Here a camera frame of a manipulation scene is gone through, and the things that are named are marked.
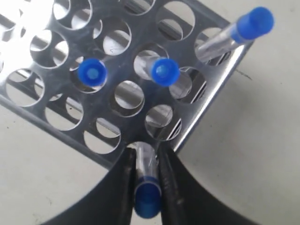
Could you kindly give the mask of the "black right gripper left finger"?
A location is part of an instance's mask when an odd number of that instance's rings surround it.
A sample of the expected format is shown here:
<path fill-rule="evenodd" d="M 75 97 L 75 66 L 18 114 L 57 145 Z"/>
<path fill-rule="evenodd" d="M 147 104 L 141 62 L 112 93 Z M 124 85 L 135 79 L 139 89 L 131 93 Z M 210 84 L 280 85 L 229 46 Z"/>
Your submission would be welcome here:
<path fill-rule="evenodd" d="M 80 201 L 45 225 L 129 225 L 134 205 L 136 150 L 125 148 L 107 175 Z"/>

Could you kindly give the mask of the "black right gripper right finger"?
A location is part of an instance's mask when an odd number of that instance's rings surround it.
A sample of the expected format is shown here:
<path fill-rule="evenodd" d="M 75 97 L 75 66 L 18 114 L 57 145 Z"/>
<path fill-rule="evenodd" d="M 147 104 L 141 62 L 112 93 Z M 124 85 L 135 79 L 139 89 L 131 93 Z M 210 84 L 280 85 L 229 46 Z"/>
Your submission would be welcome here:
<path fill-rule="evenodd" d="M 172 148 L 158 150 L 165 225 L 297 225 L 300 184 L 273 172 L 191 173 Z"/>

